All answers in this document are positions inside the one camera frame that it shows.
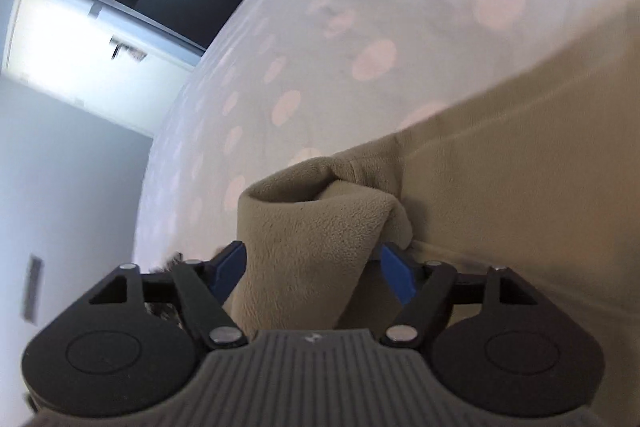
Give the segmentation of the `beige fleece garment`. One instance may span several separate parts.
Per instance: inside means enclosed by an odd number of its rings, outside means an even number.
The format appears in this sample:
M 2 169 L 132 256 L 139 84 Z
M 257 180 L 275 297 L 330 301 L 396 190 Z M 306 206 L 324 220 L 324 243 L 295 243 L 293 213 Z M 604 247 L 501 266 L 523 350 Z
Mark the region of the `beige fleece garment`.
M 374 248 L 506 265 L 606 347 L 639 343 L 639 12 L 414 126 L 249 187 L 232 317 L 257 329 L 344 320 Z

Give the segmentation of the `dark patterned garment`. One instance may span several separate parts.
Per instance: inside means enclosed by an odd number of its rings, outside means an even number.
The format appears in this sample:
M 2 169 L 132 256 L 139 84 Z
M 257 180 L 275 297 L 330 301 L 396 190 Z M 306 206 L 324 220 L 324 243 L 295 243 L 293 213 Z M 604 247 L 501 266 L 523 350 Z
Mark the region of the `dark patterned garment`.
M 173 254 L 160 268 L 142 275 L 142 289 L 146 311 L 153 317 L 184 329 L 179 312 L 177 289 L 171 277 L 171 269 L 181 265 L 183 255 Z

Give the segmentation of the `white door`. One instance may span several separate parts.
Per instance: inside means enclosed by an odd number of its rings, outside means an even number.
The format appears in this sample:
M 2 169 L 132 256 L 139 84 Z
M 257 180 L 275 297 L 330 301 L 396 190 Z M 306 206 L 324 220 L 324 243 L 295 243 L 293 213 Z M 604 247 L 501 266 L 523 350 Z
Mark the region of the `white door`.
M 196 54 L 91 0 L 15 0 L 2 70 L 153 136 L 196 64 Z

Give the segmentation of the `polka dot bed sheet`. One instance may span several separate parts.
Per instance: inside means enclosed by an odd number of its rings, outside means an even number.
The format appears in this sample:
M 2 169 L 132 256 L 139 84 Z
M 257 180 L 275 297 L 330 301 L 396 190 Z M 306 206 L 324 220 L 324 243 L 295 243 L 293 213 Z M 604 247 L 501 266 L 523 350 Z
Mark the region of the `polka dot bed sheet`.
M 233 241 L 244 188 L 518 75 L 622 0 L 244 0 L 154 136 L 144 269 Z

